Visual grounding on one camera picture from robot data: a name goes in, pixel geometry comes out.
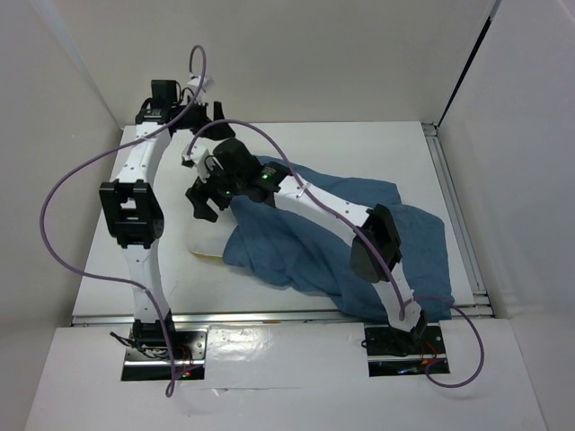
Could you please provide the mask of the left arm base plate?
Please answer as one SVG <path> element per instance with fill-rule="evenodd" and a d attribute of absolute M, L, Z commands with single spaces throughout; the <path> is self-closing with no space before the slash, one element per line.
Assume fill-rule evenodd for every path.
<path fill-rule="evenodd" d="M 207 343 L 207 328 L 175 332 L 173 356 L 179 380 L 204 379 Z M 126 347 L 120 379 L 123 382 L 168 382 L 171 365 L 167 347 Z"/>

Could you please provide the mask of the white pillow with yellow edge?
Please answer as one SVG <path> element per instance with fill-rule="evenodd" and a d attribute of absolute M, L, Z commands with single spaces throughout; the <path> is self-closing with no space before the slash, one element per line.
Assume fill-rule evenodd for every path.
<path fill-rule="evenodd" d="M 218 213 L 215 223 L 191 218 L 186 236 L 188 252 L 202 259 L 222 260 L 226 244 L 236 226 L 230 207 Z"/>

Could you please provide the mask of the blue pillowcase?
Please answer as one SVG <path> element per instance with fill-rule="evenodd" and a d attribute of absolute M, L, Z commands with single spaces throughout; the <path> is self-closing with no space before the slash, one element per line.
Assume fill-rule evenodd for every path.
<path fill-rule="evenodd" d="M 296 172 L 316 187 L 350 202 L 387 207 L 401 239 L 403 273 L 432 322 L 451 317 L 454 301 L 443 221 L 417 207 L 404 205 L 395 184 L 384 180 L 342 178 L 303 165 Z M 376 290 L 349 265 L 350 248 L 338 236 L 286 211 L 234 198 L 237 222 L 223 252 L 225 264 L 246 268 L 258 279 L 284 289 L 329 296 L 346 314 L 386 321 Z"/>

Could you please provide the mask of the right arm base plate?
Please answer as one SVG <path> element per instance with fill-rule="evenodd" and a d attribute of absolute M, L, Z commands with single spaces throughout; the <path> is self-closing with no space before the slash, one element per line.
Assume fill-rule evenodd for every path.
<path fill-rule="evenodd" d="M 421 341 L 407 353 L 399 353 L 392 339 L 392 330 L 385 325 L 365 326 L 361 346 L 367 351 L 370 377 L 449 374 L 450 368 L 441 328 L 428 326 Z"/>

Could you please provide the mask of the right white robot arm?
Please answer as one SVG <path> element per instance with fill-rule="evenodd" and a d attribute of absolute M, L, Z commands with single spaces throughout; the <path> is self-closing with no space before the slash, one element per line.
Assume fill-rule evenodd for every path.
<path fill-rule="evenodd" d="M 338 198 L 298 175 L 287 162 L 261 163 L 236 138 L 214 150 L 188 144 L 181 163 L 198 175 L 186 192 L 195 218 L 214 223 L 233 198 L 245 196 L 320 226 L 349 247 L 351 270 L 376 290 L 387 313 L 394 353 L 405 356 L 421 344 L 428 318 L 404 275 L 401 239 L 387 207 Z"/>

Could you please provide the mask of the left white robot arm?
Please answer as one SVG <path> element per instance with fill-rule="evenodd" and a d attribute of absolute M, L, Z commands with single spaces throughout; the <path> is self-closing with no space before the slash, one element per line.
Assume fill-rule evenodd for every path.
<path fill-rule="evenodd" d="M 164 213 L 153 185 L 164 151 L 178 130 L 197 132 L 212 119 L 221 119 L 219 102 L 207 114 L 203 98 L 210 78 L 192 75 L 190 97 L 173 80 L 154 80 L 152 95 L 136 116 L 136 144 L 114 180 L 99 188 L 108 231 L 122 250 L 131 281 L 135 282 L 134 324 L 128 345 L 166 358 L 177 348 L 172 312 L 164 296 L 158 246 L 164 233 Z"/>

